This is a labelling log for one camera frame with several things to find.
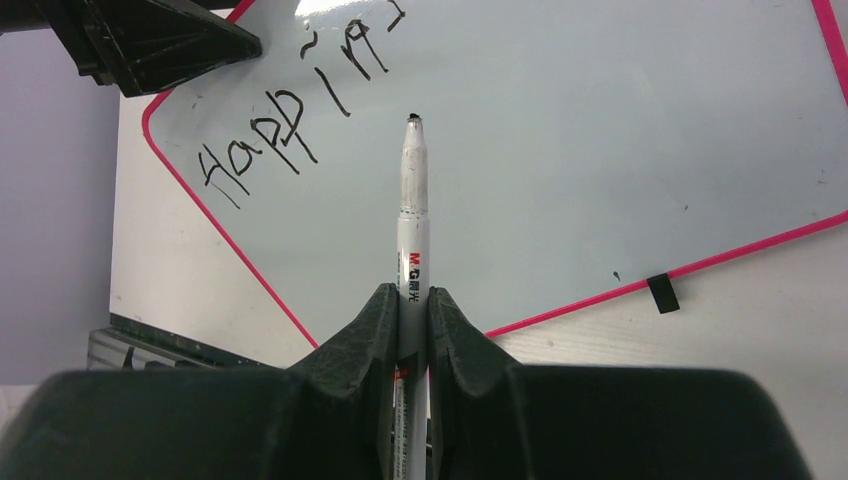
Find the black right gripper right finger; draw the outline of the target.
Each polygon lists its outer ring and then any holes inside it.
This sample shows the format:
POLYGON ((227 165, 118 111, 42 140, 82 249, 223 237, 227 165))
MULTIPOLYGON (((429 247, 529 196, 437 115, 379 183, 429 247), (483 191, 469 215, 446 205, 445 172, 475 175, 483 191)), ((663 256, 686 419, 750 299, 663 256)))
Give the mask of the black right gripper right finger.
POLYGON ((808 479, 782 415, 728 370, 531 365, 428 300, 437 479, 808 479))

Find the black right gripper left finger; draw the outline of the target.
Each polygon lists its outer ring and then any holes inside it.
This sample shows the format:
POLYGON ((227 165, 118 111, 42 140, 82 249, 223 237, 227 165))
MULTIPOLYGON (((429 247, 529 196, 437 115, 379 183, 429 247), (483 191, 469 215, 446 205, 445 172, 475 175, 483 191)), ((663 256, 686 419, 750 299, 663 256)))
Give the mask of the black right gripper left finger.
POLYGON ((287 369, 72 371, 1 441, 5 479, 386 479, 398 293, 287 369))

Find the black whiteboard marker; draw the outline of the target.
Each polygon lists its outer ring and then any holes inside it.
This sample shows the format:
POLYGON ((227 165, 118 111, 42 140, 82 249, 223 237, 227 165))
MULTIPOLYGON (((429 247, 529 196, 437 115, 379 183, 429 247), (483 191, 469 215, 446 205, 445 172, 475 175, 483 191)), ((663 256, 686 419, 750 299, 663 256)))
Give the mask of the black whiteboard marker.
POLYGON ((397 221, 398 344, 392 477, 426 477, 428 155, 423 122, 409 115, 402 146, 397 221))

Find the pink-framed whiteboard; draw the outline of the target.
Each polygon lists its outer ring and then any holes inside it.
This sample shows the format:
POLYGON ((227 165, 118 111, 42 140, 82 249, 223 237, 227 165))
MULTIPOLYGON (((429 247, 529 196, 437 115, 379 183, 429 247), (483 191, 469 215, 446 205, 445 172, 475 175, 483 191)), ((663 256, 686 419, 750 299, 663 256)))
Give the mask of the pink-framed whiteboard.
POLYGON ((422 118, 430 277, 501 334, 844 223, 828 1, 245 1, 261 57, 150 148, 311 343, 396 275, 422 118))

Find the black whiteboard clip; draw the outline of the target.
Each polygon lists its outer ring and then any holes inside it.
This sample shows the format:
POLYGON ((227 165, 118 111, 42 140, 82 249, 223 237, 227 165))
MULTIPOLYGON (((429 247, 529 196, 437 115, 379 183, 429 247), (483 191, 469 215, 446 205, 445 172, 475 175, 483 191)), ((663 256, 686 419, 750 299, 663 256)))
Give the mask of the black whiteboard clip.
POLYGON ((679 300, 668 273, 650 277, 646 280, 646 283, 660 314, 667 314, 680 309, 679 300))

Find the aluminium table frame rail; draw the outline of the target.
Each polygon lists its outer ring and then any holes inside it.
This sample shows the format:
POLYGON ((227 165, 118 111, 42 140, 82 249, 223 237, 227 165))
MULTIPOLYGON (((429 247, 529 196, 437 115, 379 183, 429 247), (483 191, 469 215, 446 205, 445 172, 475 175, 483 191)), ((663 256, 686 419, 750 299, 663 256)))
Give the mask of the aluminium table frame rail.
POLYGON ((112 328, 93 330, 88 335, 87 370, 153 370, 202 368, 203 364, 112 328))

